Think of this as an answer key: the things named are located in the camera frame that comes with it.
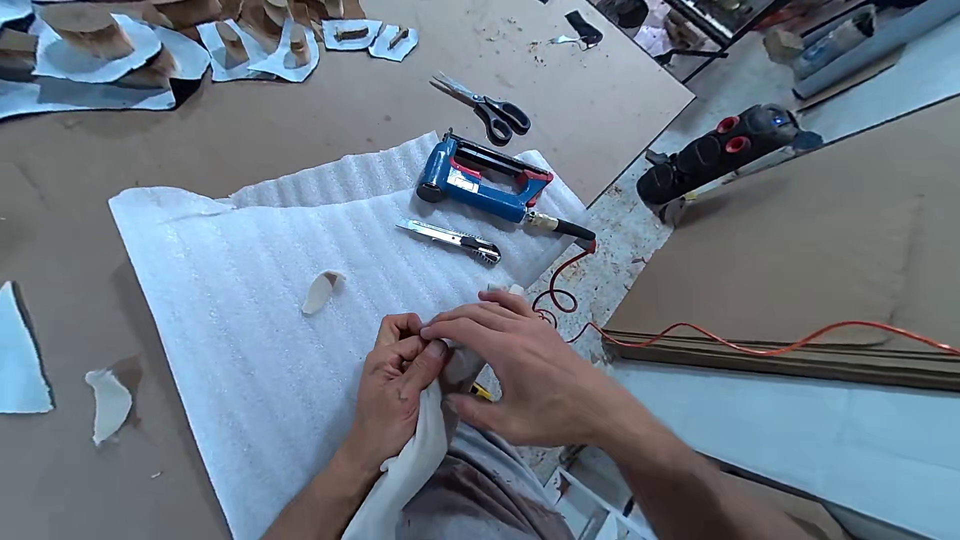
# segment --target box cutter blade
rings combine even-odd
[[[456,231],[451,231],[450,229],[436,227],[413,219],[402,219],[397,222],[396,225],[401,229],[406,229],[407,231],[413,231],[414,233],[428,236],[432,240],[467,250],[474,257],[488,264],[497,264],[500,262],[500,249],[497,248],[492,242],[488,242],[487,240],[484,240],[478,236],[457,233]]]

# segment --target fingernail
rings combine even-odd
[[[441,357],[446,354],[446,343],[442,339],[434,339],[424,350],[430,356]]]

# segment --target hand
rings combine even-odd
[[[400,453],[417,429],[420,392],[437,378],[450,353],[442,340],[417,336],[415,313],[387,315],[373,350],[364,362],[357,391],[356,418],[337,451],[365,472],[379,471],[387,458]]]
[[[447,338],[476,351],[493,368],[503,398],[466,394],[447,400],[467,423],[514,444],[601,444],[619,422],[653,421],[620,384],[577,355],[523,297],[480,292],[468,304],[434,317],[424,339]]]

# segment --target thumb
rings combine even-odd
[[[449,350],[442,339],[435,339],[417,355],[401,380],[412,392],[420,392],[436,379],[449,360]]]
[[[507,427],[508,416],[503,404],[472,394],[449,394],[446,401],[464,422],[479,430],[501,432]]]

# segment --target table surface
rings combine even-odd
[[[109,214],[120,190],[176,185],[222,197],[430,130],[484,142],[470,108],[427,83],[442,70],[521,105],[533,129],[504,151],[540,150],[590,203],[692,99],[583,0],[367,0],[364,9],[420,31],[407,60],[324,52],[301,85],[204,82],[174,111],[0,125],[0,281],[20,285],[56,405],[0,417],[6,535],[229,537]],[[586,52],[546,44],[574,35],[564,20],[574,9],[604,40]],[[125,358],[118,368],[140,377],[135,409],[119,442],[95,449],[84,373]]]

